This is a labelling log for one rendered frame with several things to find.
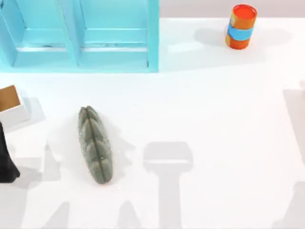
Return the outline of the white box with brown top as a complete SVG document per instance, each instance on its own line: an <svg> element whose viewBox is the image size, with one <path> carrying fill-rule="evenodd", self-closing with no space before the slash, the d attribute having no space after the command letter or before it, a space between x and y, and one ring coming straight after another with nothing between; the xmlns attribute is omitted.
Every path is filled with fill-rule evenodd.
<svg viewBox="0 0 305 229"><path fill-rule="evenodd" d="M11 128L29 118L30 113L17 87L0 88L0 121L3 128Z"/></svg>

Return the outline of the grey-green bread loaf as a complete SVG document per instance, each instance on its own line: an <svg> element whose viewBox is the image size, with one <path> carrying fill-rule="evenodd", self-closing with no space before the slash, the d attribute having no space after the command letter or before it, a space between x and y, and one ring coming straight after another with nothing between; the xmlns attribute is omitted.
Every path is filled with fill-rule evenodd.
<svg viewBox="0 0 305 229"><path fill-rule="evenodd" d="M87 168L98 184L113 177L112 149L107 131L92 106L81 107L78 114L78 135Z"/></svg>

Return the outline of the orange and blue can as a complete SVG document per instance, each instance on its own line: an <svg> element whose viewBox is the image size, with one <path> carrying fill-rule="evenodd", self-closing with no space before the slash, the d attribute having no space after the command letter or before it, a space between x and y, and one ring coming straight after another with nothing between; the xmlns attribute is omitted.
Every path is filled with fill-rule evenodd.
<svg viewBox="0 0 305 229"><path fill-rule="evenodd" d="M225 43L235 50L245 49L250 42L257 10L248 4L237 4L233 7L228 24Z"/></svg>

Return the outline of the light blue rack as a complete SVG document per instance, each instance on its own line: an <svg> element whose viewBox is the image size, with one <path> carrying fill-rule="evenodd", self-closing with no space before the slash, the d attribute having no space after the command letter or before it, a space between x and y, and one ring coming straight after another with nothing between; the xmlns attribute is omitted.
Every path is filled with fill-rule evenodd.
<svg viewBox="0 0 305 229"><path fill-rule="evenodd" d="M159 70L160 0L0 0L0 73Z"/></svg>

